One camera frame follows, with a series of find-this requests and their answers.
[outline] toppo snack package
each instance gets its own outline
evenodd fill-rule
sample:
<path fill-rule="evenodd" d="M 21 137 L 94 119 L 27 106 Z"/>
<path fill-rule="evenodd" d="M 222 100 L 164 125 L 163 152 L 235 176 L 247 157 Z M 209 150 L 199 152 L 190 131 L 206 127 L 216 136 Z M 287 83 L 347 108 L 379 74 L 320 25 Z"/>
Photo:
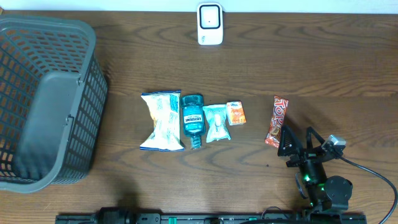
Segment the toppo snack package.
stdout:
<path fill-rule="evenodd" d="M 266 144 L 279 147 L 280 129 L 284 123 L 288 100 L 274 96 L 274 110 L 272 113 L 271 124 L 266 137 Z"/>

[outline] small orange box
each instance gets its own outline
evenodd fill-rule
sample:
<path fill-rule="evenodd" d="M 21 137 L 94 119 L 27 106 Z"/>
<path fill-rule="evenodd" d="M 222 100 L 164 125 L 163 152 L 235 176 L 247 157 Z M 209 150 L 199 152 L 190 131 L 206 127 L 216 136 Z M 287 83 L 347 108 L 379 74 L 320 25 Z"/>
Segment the small orange box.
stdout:
<path fill-rule="evenodd" d="M 240 101 L 228 102 L 226 104 L 229 125 L 246 123 L 243 106 Z"/>

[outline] wood grain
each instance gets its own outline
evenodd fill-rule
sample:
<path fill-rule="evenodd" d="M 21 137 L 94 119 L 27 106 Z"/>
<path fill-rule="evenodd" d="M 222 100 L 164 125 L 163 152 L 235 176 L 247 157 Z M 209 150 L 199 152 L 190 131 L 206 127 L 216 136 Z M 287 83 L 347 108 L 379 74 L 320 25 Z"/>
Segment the wood grain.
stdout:
<path fill-rule="evenodd" d="M 398 185 L 397 16 L 224 14 L 220 46 L 197 44 L 196 14 L 37 12 L 93 26 L 109 96 L 93 170 L 74 185 L 30 195 L 0 192 L 0 223 L 54 223 L 60 212 L 105 206 L 163 212 L 261 212 L 307 205 L 277 149 L 266 146 L 273 94 L 290 100 L 286 122 L 346 138 L 345 156 Z M 181 89 L 206 104 L 241 100 L 248 122 L 231 141 L 185 152 L 140 151 L 152 120 L 140 94 Z M 189 140 L 182 136 L 182 141 Z M 342 161 L 329 176 L 354 184 L 350 211 L 377 223 L 392 205 L 389 186 Z M 388 223 L 397 223 L 395 213 Z"/>

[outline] listerine bottle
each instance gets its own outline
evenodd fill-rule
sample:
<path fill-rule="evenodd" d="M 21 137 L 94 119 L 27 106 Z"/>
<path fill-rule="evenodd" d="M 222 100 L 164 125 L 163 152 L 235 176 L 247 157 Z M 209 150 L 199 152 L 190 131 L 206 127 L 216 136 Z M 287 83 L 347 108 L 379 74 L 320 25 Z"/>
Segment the listerine bottle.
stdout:
<path fill-rule="evenodd" d="M 201 147 L 200 136 L 206 133 L 205 119 L 203 117 L 203 97 L 201 95 L 188 95 L 181 98 L 183 116 L 183 130 L 191 138 L 191 148 Z"/>

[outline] bottle label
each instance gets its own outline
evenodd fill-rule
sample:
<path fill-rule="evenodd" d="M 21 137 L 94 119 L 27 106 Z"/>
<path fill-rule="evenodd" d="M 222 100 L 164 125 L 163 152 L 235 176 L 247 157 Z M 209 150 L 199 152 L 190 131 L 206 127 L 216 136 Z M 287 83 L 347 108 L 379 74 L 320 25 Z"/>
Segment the bottle label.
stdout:
<path fill-rule="evenodd" d="M 193 114 L 184 116 L 184 123 L 202 122 L 201 114 Z"/>

